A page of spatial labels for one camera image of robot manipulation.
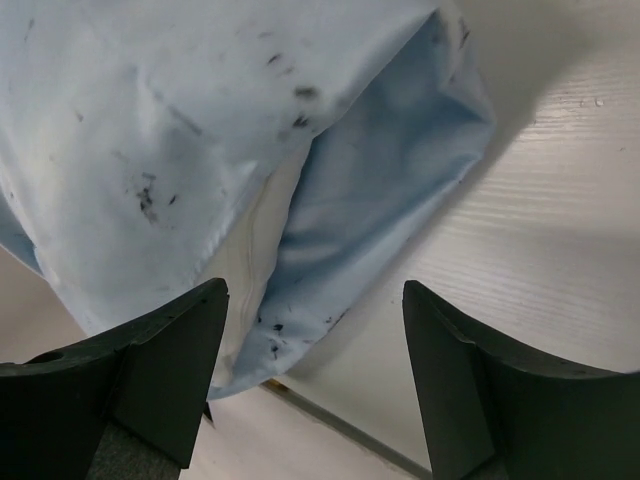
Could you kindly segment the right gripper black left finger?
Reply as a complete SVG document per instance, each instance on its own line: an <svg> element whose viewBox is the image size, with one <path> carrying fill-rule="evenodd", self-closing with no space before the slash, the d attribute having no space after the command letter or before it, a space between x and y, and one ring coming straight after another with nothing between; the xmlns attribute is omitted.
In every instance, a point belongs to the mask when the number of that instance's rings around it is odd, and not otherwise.
<svg viewBox="0 0 640 480"><path fill-rule="evenodd" d="M5 479L176 479L191 462L228 288L209 280L102 334L1 366Z"/></svg>

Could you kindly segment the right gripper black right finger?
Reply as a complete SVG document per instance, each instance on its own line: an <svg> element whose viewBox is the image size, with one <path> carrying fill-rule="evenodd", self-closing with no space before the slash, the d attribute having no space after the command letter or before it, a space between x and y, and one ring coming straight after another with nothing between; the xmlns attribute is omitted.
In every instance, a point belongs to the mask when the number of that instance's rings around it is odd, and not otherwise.
<svg viewBox="0 0 640 480"><path fill-rule="evenodd" d="M415 280L403 320L436 479L635 479L639 376L576 363Z"/></svg>

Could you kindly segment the white pillow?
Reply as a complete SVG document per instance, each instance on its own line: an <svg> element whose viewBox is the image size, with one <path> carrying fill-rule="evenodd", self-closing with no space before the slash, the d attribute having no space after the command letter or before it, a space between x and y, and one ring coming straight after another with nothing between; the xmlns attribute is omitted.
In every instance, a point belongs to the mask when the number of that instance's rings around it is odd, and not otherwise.
<svg viewBox="0 0 640 480"><path fill-rule="evenodd" d="M201 272L202 281L223 279L229 292L226 323L213 373L216 387L231 383L235 361L256 321L308 154L307 147L299 149L265 180Z"/></svg>

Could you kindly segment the light blue pillowcase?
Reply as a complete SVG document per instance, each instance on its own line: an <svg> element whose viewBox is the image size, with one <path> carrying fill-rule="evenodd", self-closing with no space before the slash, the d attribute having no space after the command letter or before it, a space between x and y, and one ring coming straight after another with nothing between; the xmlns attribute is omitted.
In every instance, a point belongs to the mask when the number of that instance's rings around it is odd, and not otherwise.
<svg viewBox="0 0 640 480"><path fill-rule="evenodd" d="M286 373L483 157L494 128L449 1L5 1L1 243L96 335L204 282L303 147L224 387Z"/></svg>

